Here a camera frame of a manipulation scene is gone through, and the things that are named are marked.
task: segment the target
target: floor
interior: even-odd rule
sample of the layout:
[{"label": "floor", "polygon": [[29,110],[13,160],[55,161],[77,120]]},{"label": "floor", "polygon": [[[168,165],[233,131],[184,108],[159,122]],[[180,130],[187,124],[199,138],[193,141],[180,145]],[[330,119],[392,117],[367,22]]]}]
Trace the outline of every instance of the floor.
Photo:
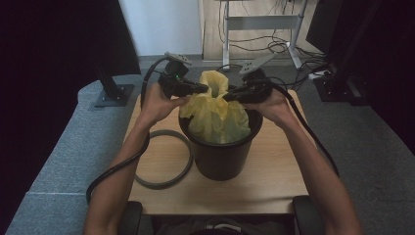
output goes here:
[{"label": "floor", "polygon": [[[305,8],[304,18],[301,24],[300,34],[297,45],[307,51],[319,53],[320,51],[309,44],[305,38],[309,25],[314,14],[318,0],[309,0]],[[229,3],[229,16],[274,16],[274,15],[298,15],[302,1],[296,0],[261,0],[261,1],[231,1]],[[204,60],[222,60],[222,45],[224,40],[223,33],[223,13],[225,3],[222,1],[204,0]],[[269,43],[273,42],[272,35],[274,30],[233,30],[229,32],[230,39],[230,59],[254,59],[271,53]],[[274,40],[277,37],[290,40],[291,31],[288,29],[278,29],[275,31]],[[272,47],[271,50],[279,52],[283,48]],[[280,53],[278,59],[288,59],[287,52]]]}]

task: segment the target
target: tabletop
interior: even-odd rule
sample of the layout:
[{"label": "tabletop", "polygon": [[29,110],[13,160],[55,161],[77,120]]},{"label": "tabletop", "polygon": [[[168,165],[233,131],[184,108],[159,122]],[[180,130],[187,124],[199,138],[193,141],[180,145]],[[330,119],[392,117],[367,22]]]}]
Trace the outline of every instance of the tabletop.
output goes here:
[{"label": "tabletop", "polygon": [[[297,93],[289,92],[303,115]],[[137,99],[125,136],[139,113],[140,99]],[[158,129],[182,133],[178,109],[151,131]],[[136,172],[146,181],[165,182],[179,174],[188,159],[189,150],[185,143],[175,137],[158,136],[151,139]],[[178,184],[167,189],[152,190],[134,182],[129,200],[141,202],[143,214],[264,214],[293,213],[293,197],[306,194],[300,169],[284,132],[265,118],[238,176],[226,181],[211,180],[199,173],[193,164]]]}]

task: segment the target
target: black monitor stand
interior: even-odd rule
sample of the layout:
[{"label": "black monitor stand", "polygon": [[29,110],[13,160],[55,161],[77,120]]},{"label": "black monitor stand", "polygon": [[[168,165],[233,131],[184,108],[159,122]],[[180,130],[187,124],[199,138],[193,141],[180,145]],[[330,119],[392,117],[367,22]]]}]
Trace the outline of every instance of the black monitor stand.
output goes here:
[{"label": "black monitor stand", "polygon": [[348,77],[339,85],[336,76],[323,76],[313,80],[323,102],[350,102],[352,105],[368,105],[366,87],[359,77]]},{"label": "black monitor stand", "polygon": [[100,79],[103,90],[95,103],[95,108],[126,106],[133,84],[115,84],[114,79],[99,64],[94,64],[94,72]]}]

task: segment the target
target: black bucket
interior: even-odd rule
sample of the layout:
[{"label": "black bucket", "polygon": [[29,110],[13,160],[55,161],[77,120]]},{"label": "black bucket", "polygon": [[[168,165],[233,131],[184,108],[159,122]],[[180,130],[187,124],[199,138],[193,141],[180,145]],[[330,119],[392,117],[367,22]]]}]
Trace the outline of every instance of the black bucket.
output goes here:
[{"label": "black bucket", "polygon": [[244,168],[251,143],[262,127],[262,115],[246,110],[251,133],[242,140],[229,144],[205,142],[189,132],[190,118],[179,118],[180,128],[189,138],[190,151],[199,172],[209,179],[228,180],[237,176]]}]

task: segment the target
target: white wall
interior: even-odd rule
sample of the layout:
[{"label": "white wall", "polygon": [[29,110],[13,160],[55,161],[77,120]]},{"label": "white wall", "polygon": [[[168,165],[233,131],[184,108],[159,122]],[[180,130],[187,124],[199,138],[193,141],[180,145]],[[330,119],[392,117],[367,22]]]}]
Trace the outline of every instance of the white wall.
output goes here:
[{"label": "white wall", "polygon": [[201,55],[197,0],[119,0],[138,56]]}]

